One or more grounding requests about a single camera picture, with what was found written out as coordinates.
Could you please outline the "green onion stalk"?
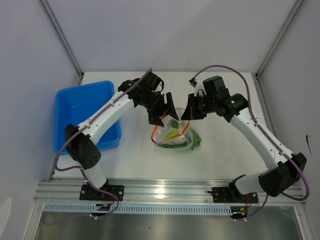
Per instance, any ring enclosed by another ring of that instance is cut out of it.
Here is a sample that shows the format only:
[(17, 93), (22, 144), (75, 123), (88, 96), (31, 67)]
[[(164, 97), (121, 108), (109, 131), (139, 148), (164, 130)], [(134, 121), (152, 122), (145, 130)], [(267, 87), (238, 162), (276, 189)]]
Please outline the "green onion stalk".
[(187, 142), (179, 143), (179, 144), (160, 143), (160, 144), (157, 144), (157, 146), (163, 149), (187, 150), (190, 144)]

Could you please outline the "clear zip top bag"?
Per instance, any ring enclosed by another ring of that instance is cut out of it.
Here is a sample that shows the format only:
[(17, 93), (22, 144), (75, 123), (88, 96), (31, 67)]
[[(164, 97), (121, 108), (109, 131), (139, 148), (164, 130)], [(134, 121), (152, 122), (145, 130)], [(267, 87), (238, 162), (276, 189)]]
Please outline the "clear zip top bag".
[(180, 151), (193, 151), (202, 143), (202, 138), (191, 126), (190, 121), (181, 120), (185, 109), (175, 109), (178, 120), (168, 114), (161, 117), (164, 126), (155, 126), (150, 139), (158, 147), (163, 149), (175, 149)]

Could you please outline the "green chili pepper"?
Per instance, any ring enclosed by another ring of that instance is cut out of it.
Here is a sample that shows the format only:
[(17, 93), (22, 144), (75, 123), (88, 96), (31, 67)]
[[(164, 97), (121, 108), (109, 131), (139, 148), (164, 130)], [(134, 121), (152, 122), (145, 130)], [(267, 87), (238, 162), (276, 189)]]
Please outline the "green chili pepper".
[(179, 127), (179, 123), (176, 120), (172, 120), (170, 123), (171, 127), (177, 129)]

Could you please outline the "white cauliflower with leaves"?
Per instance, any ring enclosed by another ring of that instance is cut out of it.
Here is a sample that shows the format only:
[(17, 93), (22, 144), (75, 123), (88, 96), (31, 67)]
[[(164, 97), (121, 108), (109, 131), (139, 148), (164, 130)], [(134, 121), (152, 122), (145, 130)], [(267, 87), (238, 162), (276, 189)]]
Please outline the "white cauliflower with leaves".
[(170, 130), (165, 136), (165, 143), (167, 144), (182, 144), (186, 142), (186, 137), (178, 128)]

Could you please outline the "green lettuce leaf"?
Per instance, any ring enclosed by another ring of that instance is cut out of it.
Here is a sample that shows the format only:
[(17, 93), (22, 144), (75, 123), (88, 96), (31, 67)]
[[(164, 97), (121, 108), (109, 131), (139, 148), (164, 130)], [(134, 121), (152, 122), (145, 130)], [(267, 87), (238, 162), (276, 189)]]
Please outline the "green lettuce leaf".
[(189, 128), (184, 135), (188, 150), (193, 151), (201, 145), (202, 138), (194, 128)]

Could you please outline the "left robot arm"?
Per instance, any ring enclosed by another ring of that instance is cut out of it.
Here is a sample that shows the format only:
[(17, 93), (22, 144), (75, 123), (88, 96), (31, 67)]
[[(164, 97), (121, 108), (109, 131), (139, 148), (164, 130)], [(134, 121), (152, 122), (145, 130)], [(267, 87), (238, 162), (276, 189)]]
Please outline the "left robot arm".
[(97, 200), (105, 199), (109, 193), (105, 185), (108, 180), (100, 167), (102, 154), (97, 143), (112, 125), (137, 106), (146, 109), (150, 125), (163, 127), (162, 118), (166, 115), (179, 119), (172, 93), (163, 93), (158, 87), (163, 88), (164, 81), (151, 70), (140, 78), (126, 80), (93, 115), (77, 126), (69, 124), (65, 128), (63, 147), (76, 161), (77, 168), (83, 172), (85, 180), (91, 185), (90, 192)]

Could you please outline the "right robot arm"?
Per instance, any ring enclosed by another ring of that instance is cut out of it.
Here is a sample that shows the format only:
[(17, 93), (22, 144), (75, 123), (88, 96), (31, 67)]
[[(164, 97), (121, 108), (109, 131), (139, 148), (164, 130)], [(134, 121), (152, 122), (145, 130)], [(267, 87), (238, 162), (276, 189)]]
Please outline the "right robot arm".
[(189, 83), (194, 93), (188, 95), (181, 119), (202, 120), (210, 113), (223, 117), (245, 136), (267, 168), (264, 172), (244, 174), (232, 180), (228, 189), (232, 201), (239, 202), (250, 193), (265, 192), (277, 197), (301, 179), (306, 157), (302, 153), (294, 154), (260, 124), (257, 117), (252, 117), (249, 102), (242, 94), (230, 95), (220, 76), (205, 80), (192, 78)]

